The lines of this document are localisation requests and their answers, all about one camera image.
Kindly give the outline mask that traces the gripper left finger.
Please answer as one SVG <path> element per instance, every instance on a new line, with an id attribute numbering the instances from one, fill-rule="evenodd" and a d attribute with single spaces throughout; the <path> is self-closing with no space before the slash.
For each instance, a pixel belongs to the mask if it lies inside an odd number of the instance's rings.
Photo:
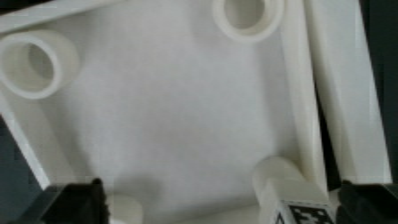
<path id="1" fill-rule="evenodd" d="M 42 192 L 17 224 L 111 224 L 102 179 L 52 185 Z"/>

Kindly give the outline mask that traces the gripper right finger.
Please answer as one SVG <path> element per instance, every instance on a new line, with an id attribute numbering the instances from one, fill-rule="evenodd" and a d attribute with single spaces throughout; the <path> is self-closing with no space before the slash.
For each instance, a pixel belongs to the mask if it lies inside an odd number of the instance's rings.
<path id="1" fill-rule="evenodd" d="M 398 224 L 398 184 L 354 184 L 338 191 L 336 224 Z"/>

